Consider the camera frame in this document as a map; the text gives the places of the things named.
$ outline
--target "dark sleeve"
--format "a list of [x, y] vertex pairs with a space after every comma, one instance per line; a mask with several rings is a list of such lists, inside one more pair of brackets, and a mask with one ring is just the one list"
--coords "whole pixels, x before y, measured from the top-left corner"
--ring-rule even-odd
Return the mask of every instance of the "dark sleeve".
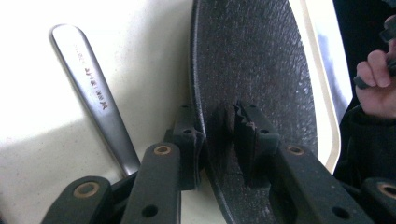
[[396, 120], [348, 111], [341, 124], [342, 156], [334, 175], [359, 187], [367, 177], [396, 180]]

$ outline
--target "hand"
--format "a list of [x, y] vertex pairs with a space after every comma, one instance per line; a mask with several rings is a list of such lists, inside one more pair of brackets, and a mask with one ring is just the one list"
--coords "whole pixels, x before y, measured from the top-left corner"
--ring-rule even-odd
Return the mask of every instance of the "hand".
[[361, 108], [365, 114], [381, 119], [396, 119], [396, 77], [389, 76], [390, 59], [396, 59], [396, 39], [389, 41], [388, 53], [375, 50], [357, 66], [358, 76], [371, 86], [365, 90], [356, 87]]

